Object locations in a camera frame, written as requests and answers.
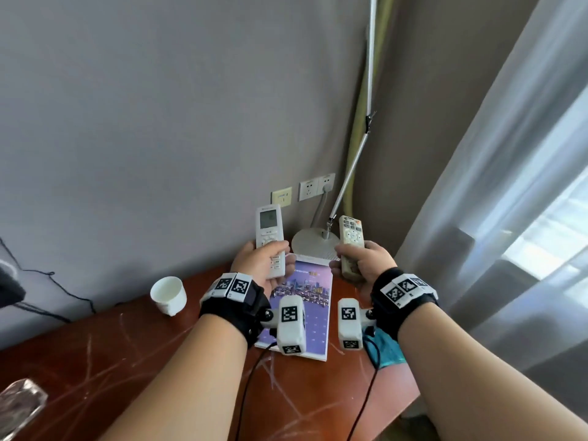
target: air conditioner remote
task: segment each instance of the air conditioner remote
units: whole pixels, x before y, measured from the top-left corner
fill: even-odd
[[[284,230],[282,227],[282,209],[279,204],[260,207],[255,213],[255,245],[262,247],[272,241],[282,241]],[[268,279],[282,277],[286,274],[286,255],[280,252],[272,258],[272,268]]]
[[[343,244],[353,244],[354,246],[364,246],[364,233],[362,231],[362,222],[342,215],[339,217],[339,230],[341,233],[341,242]],[[363,281],[364,277],[359,272],[357,260],[341,257],[341,273],[349,281]]]

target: forearm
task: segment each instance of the forearm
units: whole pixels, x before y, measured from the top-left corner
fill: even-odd
[[[584,421],[482,347],[437,305],[411,313],[398,342],[442,439],[588,439]]]
[[[246,353],[245,338],[232,324],[203,315],[101,440],[226,440]]]

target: remote display screen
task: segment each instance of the remote display screen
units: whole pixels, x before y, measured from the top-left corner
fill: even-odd
[[[262,229],[274,228],[277,226],[276,210],[268,210],[259,214],[259,225]]]

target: black wrist strap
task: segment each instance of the black wrist strap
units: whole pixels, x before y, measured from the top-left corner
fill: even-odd
[[[378,328],[395,341],[406,318],[425,303],[437,303],[435,289],[414,274],[393,267],[382,273],[371,291],[373,314]]]
[[[235,276],[237,281],[239,281],[239,276],[243,277],[243,274],[237,274]],[[251,348],[263,330],[259,319],[259,312],[263,309],[270,308],[269,300],[263,293],[263,288],[253,280],[249,282],[242,297],[235,297],[235,294],[229,294],[231,291],[233,293],[235,292],[235,289],[231,288],[231,285],[226,288],[228,291],[226,296],[219,296],[218,293],[211,295],[210,292],[212,290],[218,291],[216,286],[221,279],[216,280],[204,295],[199,317],[204,314],[215,314],[225,319],[243,334],[243,337],[247,341],[247,348]]]

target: brown desk surface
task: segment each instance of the brown desk surface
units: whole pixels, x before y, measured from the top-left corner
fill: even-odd
[[[17,441],[97,439],[180,346],[198,318],[199,298],[226,270],[221,266],[185,280],[187,306],[173,318],[143,296],[0,352],[0,390],[31,378],[49,393],[47,407]],[[347,438],[373,374],[364,351],[339,349],[336,304],[356,296],[355,288],[334,279],[327,362],[265,356],[247,393],[241,439]],[[247,354],[238,403],[260,353]],[[378,372],[353,439],[373,440],[418,394],[407,364]],[[233,418],[231,440],[234,430]]]

